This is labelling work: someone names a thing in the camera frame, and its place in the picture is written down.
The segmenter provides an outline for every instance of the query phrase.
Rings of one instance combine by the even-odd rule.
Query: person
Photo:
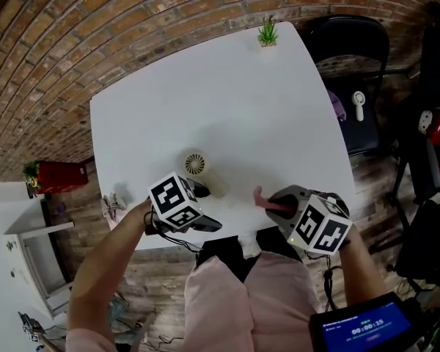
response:
[[[85,258],[75,277],[66,351],[114,352],[108,305],[146,227],[149,200],[133,208]],[[257,232],[262,252],[243,258],[238,236],[204,243],[186,280],[186,327],[180,351],[312,351],[310,315],[320,312],[306,266],[278,230]],[[386,287],[352,227],[340,250],[347,304],[382,296]]]

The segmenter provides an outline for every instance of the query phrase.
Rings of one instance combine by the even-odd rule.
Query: screen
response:
[[[360,352],[409,330],[411,324],[399,307],[391,302],[322,327],[329,352]]]

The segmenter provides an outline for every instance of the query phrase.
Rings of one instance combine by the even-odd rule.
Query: brick wall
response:
[[[34,159],[88,158],[93,95],[182,48],[257,26],[266,14],[298,28],[330,13],[374,17],[391,36],[389,66],[410,65],[428,1],[9,0],[0,14],[0,180],[19,178]]]

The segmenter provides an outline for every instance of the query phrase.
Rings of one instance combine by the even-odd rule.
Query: pink shirt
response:
[[[180,352],[312,351],[311,314],[320,311],[307,268],[279,254],[263,252],[244,283],[217,257],[186,281],[186,330]],[[115,352],[88,330],[67,334],[67,352]]]

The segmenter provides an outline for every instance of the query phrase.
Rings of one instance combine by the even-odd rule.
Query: small fan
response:
[[[204,185],[215,198],[222,198],[225,195],[226,186],[211,169],[210,161],[204,153],[199,151],[186,153],[183,168],[187,177]]]

